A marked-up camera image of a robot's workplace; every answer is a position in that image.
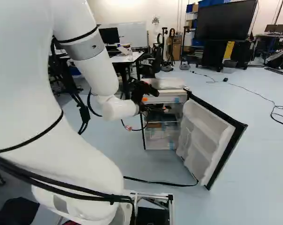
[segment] yellow object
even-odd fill
[[[234,41],[228,41],[227,48],[224,54],[224,59],[230,59],[233,47],[234,47]]]

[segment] fridge door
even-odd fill
[[[247,125],[185,90],[189,100],[183,107],[176,153],[199,184],[210,190]]]

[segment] black chair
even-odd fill
[[[155,78],[155,74],[161,70],[162,54],[162,45],[159,45],[155,57],[148,53],[140,57],[139,72],[143,78]]]

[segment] blue bin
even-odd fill
[[[202,1],[199,1],[199,8],[201,8],[201,7],[206,7],[206,6],[210,6],[210,2],[211,2],[211,0],[202,0]]]
[[[197,23],[198,23],[197,19],[192,20],[191,28],[196,28],[197,27]]]
[[[228,0],[211,0],[210,1],[210,5],[218,5],[218,4],[223,4],[223,3],[226,3],[228,2]]]
[[[192,12],[192,7],[193,7],[193,4],[187,5],[186,12],[187,13],[191,13]]]
[[[199,1],[199,8],[223,4],[223,3],[229,3],[229,2],[231,2],[231,0],[202,0],[202,1]]]
[[[192,39],[192,46],[204,46],[204,42]]]

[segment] large black monitor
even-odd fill
[[[118,30],[116,27],[99,29],[100,36],[105,44],[120,43]]]
[[[246,40],[257,0],[201,7],[195,33],[197,40]]]

